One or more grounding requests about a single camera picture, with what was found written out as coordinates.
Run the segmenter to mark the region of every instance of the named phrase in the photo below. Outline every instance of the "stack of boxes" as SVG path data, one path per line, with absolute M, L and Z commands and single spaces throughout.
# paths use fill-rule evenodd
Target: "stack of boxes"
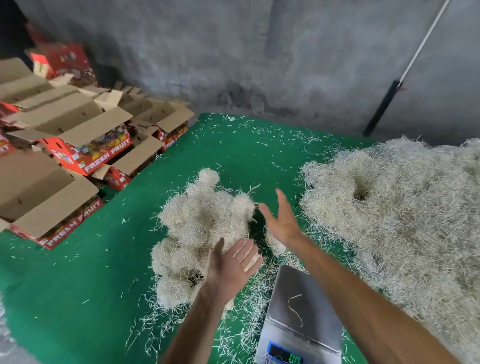
M 8 110 L 0 119 L 0 230 L 52 249 L 103 205 L 96 185 L 125 188 L 188 129 L 193 112 L 136 88 L 77 88 L 68 75 L 49 81 L 19 62 L 0 61 Z

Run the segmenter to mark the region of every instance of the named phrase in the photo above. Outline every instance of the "concrete wall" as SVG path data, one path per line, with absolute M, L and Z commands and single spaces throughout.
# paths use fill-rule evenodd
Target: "concrete wall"
M 444 0 L 17 0 L 132 85 L 198 111 L 360 135 Z M 480 136 L 480 4 L 453 0 L 373 137 Z

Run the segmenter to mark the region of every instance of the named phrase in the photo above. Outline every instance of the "green mat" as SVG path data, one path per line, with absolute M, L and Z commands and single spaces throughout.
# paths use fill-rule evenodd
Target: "green mat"
M 145 353 L 147 332 L 129 349 L 132 342 L 126 346 L 126 341 L 148 310 L 141 296 L 152 294 L 150 249 L 166 234 L 154 227 L 168 197 L 198 170 L 210 167 L 226 188 L 249 191 L 260 184 L 253 198 L 273 210 L 276 187 L 296 206 L 304 192 L 297 180 L 303 163 L 322 161 L 340 147 L 371 144 L 261 120 L 202 114 L 162 157 L 53 251 L 8 232 L 0 234 L 0 290 L 12 335 L 43 364 L 154 363 Z M 346 349 L 356 364 L 365 363 L 355 344 Z M 252 354 L 239 352 L 238 358 L 246 361 Z M 214 349 L 210 362 L 224 360 Z

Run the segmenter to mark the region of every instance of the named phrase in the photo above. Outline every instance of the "stainless steel scale platform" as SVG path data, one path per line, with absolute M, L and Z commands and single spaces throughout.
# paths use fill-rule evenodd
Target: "stainless steel scale platform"
M 342 323 L 315 279 L 281 266 L 255 362 L 341 364 Z

